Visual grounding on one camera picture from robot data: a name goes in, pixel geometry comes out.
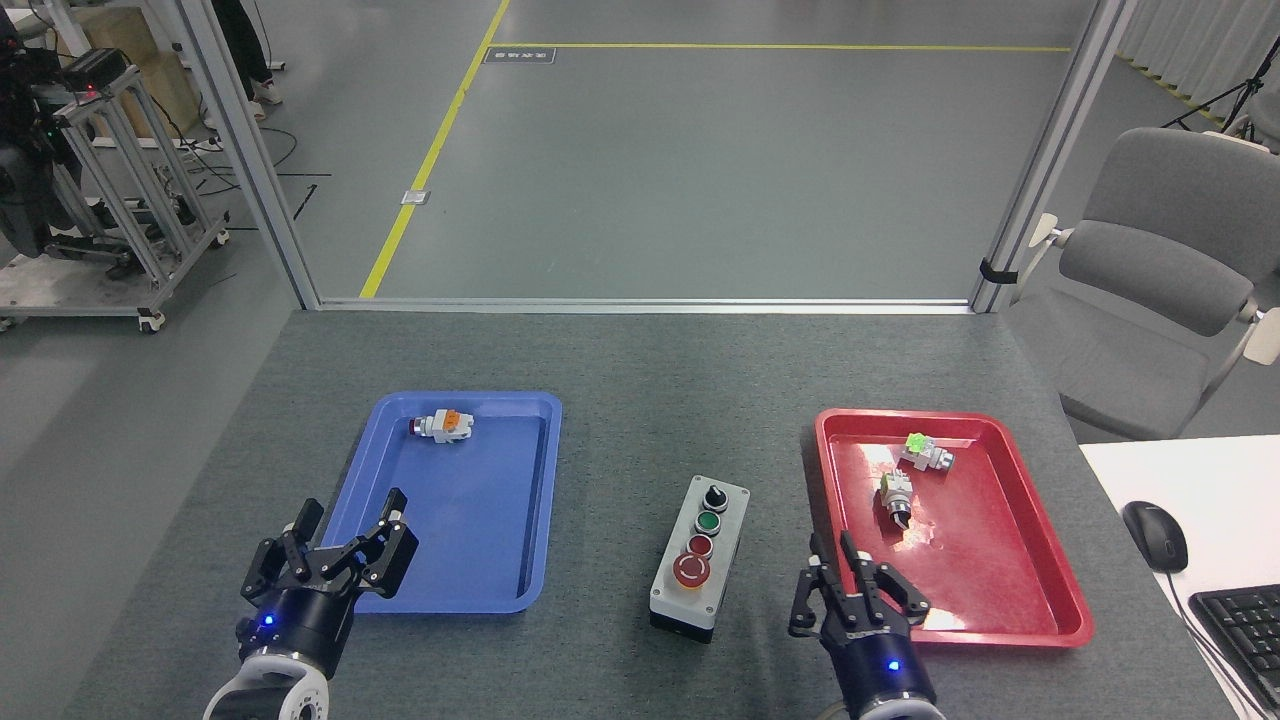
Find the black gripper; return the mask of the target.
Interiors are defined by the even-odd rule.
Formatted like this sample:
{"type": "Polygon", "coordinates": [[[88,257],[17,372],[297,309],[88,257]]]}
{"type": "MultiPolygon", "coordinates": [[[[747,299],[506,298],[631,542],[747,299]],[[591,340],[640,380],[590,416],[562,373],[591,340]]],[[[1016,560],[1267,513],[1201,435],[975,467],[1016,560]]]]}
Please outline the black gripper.
{"type": "Polygon", "coordinates": [[[934,716],[936,692],[910,630],[931,612],[929,600],[893,565],[860,551],[849,530],[840,550],[865,611],[854,614],[838,564],[818,536],[797,578],[788,635],[819,638],[828,652],[849,716],[934,716]]]}
{"type": "Polygon", "coordinates": [[[255,612],[238,621],[238,660],[296,655],[333,679],[355,623],[356,596],[393,598],[407,575],[419,547],[404,520],[407,503],[402,489],[390,489],[372,527],[340,547],[321,548],[325,588],[315,588],[293,585],[314,578],[310,543],[324,515],[319,501],[306,498],[278,537],[256,546],[239,584],[241,597],[255,612]]]}

